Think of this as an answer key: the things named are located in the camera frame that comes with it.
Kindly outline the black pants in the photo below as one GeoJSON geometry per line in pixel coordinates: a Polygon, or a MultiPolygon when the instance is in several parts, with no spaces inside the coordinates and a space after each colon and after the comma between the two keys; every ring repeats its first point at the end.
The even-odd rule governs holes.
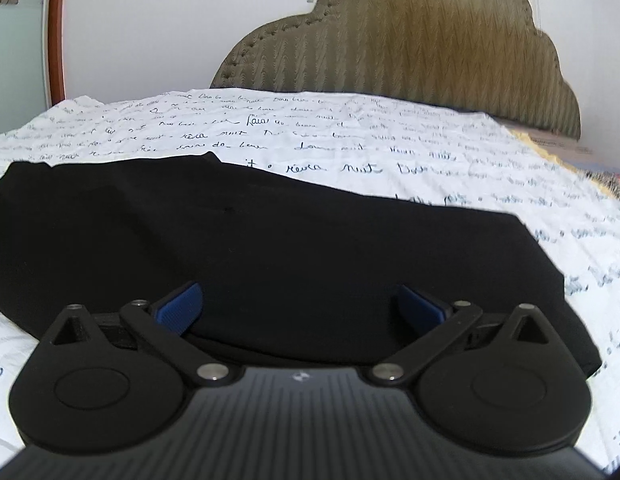
{"type": "Polygon", "coordinates": [[[0,178],[0,312],[34,337],[68,304],[114,313],[189,281],[186,339],[239,364],[372,365],[411,331],[401,287],[493,314],[534,304],[586,375],[601,364],[563,274],[511,214],[362,196],[214,155],[0,178]]]}

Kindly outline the white bedsheet with blue script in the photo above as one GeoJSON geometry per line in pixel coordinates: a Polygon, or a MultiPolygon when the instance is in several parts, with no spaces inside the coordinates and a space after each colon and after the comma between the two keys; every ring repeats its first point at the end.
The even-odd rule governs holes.
{"type": "Polygon", "coordinates": [[[579,448],[605,471],[620,466],[620,200],[565,156],[481,113],[364,94],[209,89],[63,101],[0,134],[0,177],[17,160],[209,152],[350,192],[515,214],[563,272],[600,350],[579,448]]]}

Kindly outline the patterned red blanket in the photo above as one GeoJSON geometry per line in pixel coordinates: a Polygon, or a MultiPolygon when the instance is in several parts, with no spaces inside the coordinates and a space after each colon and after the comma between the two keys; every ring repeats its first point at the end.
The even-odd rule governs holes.
{"type": "Polygon", "coordinates": [[[586,176],[599,185],[605,192],[610,193],[616,200],[620,200],[620,174],[609,171],[588,170],[586,176]]]}

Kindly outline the olive upholstered headboard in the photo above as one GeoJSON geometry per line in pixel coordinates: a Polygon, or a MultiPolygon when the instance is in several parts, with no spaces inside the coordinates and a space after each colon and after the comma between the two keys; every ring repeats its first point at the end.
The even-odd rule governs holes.
{"type": "Polygon", "coordinates": [[[244,36],[212,84],[374,94],[581,134],[577,98],[528,0],[316,0],[244,36]]]}

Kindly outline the wooden framed door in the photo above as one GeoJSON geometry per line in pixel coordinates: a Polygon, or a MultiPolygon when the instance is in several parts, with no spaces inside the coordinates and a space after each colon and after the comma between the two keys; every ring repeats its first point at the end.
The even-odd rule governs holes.
{"type": "Polygon", "coordinates": [[[58,100],[61,9],[62,0],[0,0],[0,133],[58,100]]]}

